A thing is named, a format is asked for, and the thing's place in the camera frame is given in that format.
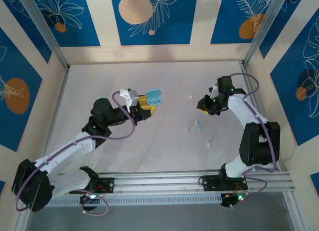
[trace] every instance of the robotic arm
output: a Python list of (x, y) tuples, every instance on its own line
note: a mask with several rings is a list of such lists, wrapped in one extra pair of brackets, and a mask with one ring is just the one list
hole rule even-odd
[(77, 189), (94, 191), (98, 175), (89, 167), (81, 167), (68, 174), (59, 175), (60, 172), (80, 156), (98, 148), (105, 141), (103, 137), (111, 135), (110, 126), (123, 124), (129, 119), (137, 125), (139, 121), (151, 117), (157, 108), (149, 106), (147, 97), (138, 96), (136, 91), (121, 89), (119, 93), (126, 100), (126, 106), (122, 106), (122, 109), (112, 108), (110, 101), (106, 98), (96, 100), (88, 123), (76, 137), (47, 156), (34, 162), (26, 159), (20, 163), (12, 192), (17, 195), (26, 179), (37, 169), (19, 196), (20, 200), (33, 212), (45, 207), (53, 197), (67, 192)]
[[(232, 162), (224, 164), (219, 172), (219, 181), (237, 182), (255, 165), (267, 165), (272, 162), (269, 142), (272, 143), (276, 161), (279, 158), (280, 126), (277, 122), (269, 122), (246, 100), (243, 89), (233, 86), (230, 76), (217, 79), (217, 84), (209, 88), (211, 95), (205, 95), (198, 102), (197, 108), (208, 115), (220, 115), (221, 112), (231, 110), (238, 117), (244, 127), (244, 133), (239, 146), (239, 156)], [(266, 127), (270, 141), (262, 124)]]

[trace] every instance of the blue panel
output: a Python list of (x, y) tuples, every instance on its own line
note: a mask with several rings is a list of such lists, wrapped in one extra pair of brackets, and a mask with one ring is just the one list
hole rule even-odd
[(122, 45), (189, 44), (196, 0), (112, 3)]
[(271, 1), (222, 0), (211, 43), (250, 43)]
[(288, 22), (289, 18), (297, 8), (300, 1), (301, 0), (286, 0), (284, 2), (281, 10), (279, 11), (273, 24), (271, 25), (265, 39), (259, 47), (264, 58), (266, 57), (269, 50), (275, 43), (276, 39), (285, 27), (286, 23)]
[(40, 52), (43, 59), (48, 63), (51, 56), (51, 50), (33, 24), (31, 18), (29, 18), (29, 14), (25, 11), (21, 2), (19, 0), (3, 0), (3, 2), (24, 29), (25, 33), (28, 35), (36, 49)]
[(271, 72), (297, 144), (319, 134), (319, 10)]
[[(9, 2), (21, 27), (32, 36), (34, 25), (20, 1)], [(100, 46), (86, 0), (34, 0), (61, 47)]]
[(42, 78), (1, 29), (0, 66), (0, 144), (17, 151)]
[(313, 181), (314, 187), (317, 191), (317, 194), (319, 195), (319, 172), (316, 174), (312, 174), (310, 176), (311, 180)]
[(4, 184), (5, 182), (0, 180), (0, 197), (1, 197), (2, 190), (4, 188)]

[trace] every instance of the gray floor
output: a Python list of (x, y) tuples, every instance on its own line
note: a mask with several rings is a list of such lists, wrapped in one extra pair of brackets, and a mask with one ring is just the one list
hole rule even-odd
[(221, 205), (110, 207), (103, 217), (78, 208), (44, 208), (32, 215), (28, 231), (290, 231), (281, 193), (262, 193), (236, 208)]

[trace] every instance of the light blue object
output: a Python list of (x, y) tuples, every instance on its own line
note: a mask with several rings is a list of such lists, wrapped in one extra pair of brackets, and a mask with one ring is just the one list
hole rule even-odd
[(146, 92), (146, 96), (148, 98), (147, 102), (150, 106), (159, 106), (161, 105), (161, 99), (159, 96), (161, 95), (160, 89), (152, 89)]

